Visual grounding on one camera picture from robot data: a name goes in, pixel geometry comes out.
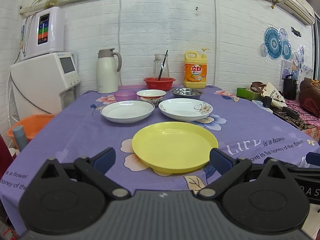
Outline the yellow plastic plate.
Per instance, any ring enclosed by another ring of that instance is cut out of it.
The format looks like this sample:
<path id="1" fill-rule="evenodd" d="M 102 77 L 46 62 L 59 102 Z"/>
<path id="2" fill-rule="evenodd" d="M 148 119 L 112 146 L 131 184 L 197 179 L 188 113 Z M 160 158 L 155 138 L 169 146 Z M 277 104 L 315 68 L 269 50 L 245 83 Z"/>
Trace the yellow plastic plate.
<path id="1" fill-rule="evenodd" d="M 188 173 L 209 162 L 219 146 L 210 131 L 186 122 L 160 122 L 139 130 L 132 139 L 136 156 L 148 167 L 163 173 Z"/>

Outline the white plate grey rim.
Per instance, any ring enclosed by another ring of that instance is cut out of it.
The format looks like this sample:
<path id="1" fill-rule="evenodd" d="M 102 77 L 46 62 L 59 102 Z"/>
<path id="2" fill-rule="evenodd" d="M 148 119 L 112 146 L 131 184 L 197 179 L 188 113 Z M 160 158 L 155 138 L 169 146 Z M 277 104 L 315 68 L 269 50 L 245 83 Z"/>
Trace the white plate grey rim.
<path id="1" fill-rule="evenodd" d="M 155 106 L 145 101 L 115 102 L 101 109 L 101 115 L 108 121 L 118 124 L 132 124 L 149 117 Z"/>

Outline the white floral plate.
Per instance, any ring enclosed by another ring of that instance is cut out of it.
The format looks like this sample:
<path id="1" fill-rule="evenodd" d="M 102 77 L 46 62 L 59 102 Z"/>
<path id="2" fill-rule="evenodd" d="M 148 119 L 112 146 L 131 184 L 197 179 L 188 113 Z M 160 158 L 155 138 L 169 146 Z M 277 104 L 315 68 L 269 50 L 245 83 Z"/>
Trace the white floral plate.
<path id="1" fill-rule="evenodd" d="M 184 122 L 201 120 L 208 117 L 213 111 L 213 107 L 209 103 L 184 98 L 164 100 L 158 107 L 165 116 Z"/>

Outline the purple plastic bowl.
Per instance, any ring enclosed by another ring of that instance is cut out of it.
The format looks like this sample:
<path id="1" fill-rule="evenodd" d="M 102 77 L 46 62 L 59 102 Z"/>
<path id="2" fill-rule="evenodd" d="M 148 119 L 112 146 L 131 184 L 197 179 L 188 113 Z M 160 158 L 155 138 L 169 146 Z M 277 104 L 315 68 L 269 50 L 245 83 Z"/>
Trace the purple plastic bowl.
<path id="1" fill-rule="evenodd" d="M 114 98 L 117 102 L 132 101 L 137 99 L 137 94 L 133 90 L 119 90 L 115 92 Z"/>

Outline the stainless steel bowl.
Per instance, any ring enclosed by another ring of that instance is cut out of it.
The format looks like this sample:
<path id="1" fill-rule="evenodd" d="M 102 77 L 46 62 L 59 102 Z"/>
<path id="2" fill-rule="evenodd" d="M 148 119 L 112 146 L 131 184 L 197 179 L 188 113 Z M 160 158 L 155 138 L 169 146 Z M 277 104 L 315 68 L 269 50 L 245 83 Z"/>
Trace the stainless steel bowl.
<path id="1" fill-rule="evenodd" d="M 202 90 L 191 89 L 191 88 L 173 88 L 170 90 L 170 92 L 175 98 L 185 98 L 185 99 L 195 99 L 195 100 L 199 100 L 203 94 Z"/>

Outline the white red ceramic bowl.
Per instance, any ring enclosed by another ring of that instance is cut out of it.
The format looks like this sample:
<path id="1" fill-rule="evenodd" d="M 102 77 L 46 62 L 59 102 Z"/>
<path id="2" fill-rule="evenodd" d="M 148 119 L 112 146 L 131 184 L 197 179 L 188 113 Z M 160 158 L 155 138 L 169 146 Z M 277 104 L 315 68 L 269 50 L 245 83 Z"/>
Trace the white red ceramic bowl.
<path id="1" fill-rule="evenodd" d="M 136 94 L 141 101 L 149 102 L 157 107 L 163 101 L 166 91 L 159 89 L 146 89 L 140 90 Z"/>

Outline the orange plastic basin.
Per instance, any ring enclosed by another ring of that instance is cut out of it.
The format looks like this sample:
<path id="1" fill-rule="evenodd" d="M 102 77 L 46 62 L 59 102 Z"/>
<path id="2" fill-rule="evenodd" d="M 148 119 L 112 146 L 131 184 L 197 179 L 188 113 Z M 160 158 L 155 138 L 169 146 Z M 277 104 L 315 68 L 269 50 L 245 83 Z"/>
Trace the orange plastic basin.
<path id="1" fill-rule="evenodd" d="M 23 126 L 24 128 L 24 132 L 27 138 L 27 142 L 30 142 L 32 139 L 34 139 L 34 137 L 37 135 L 37 133 L 39 133 L 39 131 L 41 129 L 44 128 L 44 126 L 46 126 L 48 124 L 48 122 L 50 122 L 52 120 L 52 118 L 55 117 L 55 114 L 35 114 L 35 115 L 30 115 L 22 120 L 20 120 L 19 122 L 17 122 L 16 124 L 14 124 L 13 126 L 11 126 L 8 130 L 7 130 L 7 137 L 9 137 L 15 148 L 18 148 L 16 140 L 14 138 L 13 135 L 13 131 L 12 129 L 15 128 L 16 126 Z"/>

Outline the grey cylinder bottle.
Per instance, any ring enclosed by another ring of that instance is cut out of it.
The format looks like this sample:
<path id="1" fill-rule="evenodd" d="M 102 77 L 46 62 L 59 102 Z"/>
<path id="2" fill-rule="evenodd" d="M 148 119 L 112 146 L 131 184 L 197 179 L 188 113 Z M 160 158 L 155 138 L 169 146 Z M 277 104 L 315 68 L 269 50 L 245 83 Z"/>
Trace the grey cylinder bottle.
<path id="1" fill-rule="evenodd" d="M 12 129 L 12 133 L 15 138 L 19 151 L 22 152 L 28 144 L 28 139 L 25 135 L 23 126 L 22 125 L 15 126 Z"/>

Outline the brown leather bag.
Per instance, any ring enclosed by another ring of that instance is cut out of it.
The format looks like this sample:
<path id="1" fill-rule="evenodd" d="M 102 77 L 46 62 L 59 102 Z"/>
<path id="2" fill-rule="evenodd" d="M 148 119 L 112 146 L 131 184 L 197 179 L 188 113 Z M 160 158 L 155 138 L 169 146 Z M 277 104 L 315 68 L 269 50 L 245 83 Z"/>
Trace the brown leather bag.
<path id="1" fill-rule="evenodd" d="M 319 118 L 320 111 L 320 86 L 318 80 L 305 77 L 300 83 L 300 107 Z"/>

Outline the white thermos jug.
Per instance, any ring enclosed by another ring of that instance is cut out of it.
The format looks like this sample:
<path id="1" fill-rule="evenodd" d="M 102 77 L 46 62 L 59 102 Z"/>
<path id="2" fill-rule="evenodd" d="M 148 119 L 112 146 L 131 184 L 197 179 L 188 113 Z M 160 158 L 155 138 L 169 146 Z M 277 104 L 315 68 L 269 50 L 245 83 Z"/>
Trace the white thermos jug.
<path id="1" fill-rule="evenodd" d="M 97 60 L 97 91 L 100 94 L 118 91 L 118 73 L 122 67 L 122 57 L 114 48 L 101 49 Z"/>

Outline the white water dispenser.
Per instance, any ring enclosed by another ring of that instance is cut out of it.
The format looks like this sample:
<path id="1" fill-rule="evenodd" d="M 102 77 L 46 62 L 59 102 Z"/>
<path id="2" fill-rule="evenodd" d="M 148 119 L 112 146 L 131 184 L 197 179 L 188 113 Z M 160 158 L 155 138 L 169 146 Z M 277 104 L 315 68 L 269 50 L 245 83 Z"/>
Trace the white water dispenser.
<path id="1" fill-rule="evenodd" d="M 76 98 L 80 76 L 70 52 L 41 55 L 10 70 L 18 116 L 58 114 Z"/>

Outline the red plastic basket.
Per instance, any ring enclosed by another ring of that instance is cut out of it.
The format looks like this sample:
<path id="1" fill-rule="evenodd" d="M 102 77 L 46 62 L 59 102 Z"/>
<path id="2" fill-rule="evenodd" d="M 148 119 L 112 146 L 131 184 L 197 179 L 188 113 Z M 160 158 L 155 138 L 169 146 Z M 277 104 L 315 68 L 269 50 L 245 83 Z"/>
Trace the red plastic basket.
<path id="1" fill-rule="evenodd" d="M 161 77 L 160 80 L 155 77 L 146 77 L 144 79 L 148 89 L 157 89 L 168 91 L 172 88 L 172 84 L 175 81 L 175 78 L 172 77 Z"/>

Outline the black stirring stick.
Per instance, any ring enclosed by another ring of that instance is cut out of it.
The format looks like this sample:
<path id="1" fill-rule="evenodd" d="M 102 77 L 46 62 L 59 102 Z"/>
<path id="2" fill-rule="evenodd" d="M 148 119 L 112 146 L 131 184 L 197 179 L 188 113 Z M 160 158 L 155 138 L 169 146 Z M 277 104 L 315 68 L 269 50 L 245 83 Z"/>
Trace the black stirring stick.
<path id="1" fill-rule="evenodd" d="M 163 62 L 161 64 L 161 69 L 160 69 L 160 72 L 159 72 L 158 81 L 161 80 L 163 69 L 164 69 L 164 65 L 165 65 L 165 61 L 167 59 L 167 55 L 168 55 L 168 50 L 166 51 L 166 54 L 165 54 L 164 59 L 163 59 Z"/>

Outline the blue paper fan decoration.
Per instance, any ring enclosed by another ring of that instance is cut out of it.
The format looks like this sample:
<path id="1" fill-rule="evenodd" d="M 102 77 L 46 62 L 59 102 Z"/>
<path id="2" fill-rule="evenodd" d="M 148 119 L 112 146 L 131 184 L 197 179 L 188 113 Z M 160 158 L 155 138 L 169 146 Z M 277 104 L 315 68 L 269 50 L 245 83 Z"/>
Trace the blue paper fan decoration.
<path id="1" fill-rule="evenodd" d="M 264 34 L 264 45 L 270 58 L 277 60 L 281 57 L 283 51 L 282 39 L 279 31 L 274 27 L 266 29 Z"/>

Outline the white water purifier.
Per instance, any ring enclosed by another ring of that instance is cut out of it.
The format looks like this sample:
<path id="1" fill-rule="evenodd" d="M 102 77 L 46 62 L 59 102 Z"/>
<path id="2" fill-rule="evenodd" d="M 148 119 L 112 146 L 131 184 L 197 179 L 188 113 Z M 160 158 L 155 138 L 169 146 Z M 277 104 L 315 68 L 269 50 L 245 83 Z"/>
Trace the white water purifier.
<path id="1" fill-rule="evenodd" d="M 65 12 L 52 7 L 23 20 L 20 59 L 27 60 L 64 50 Z"/>

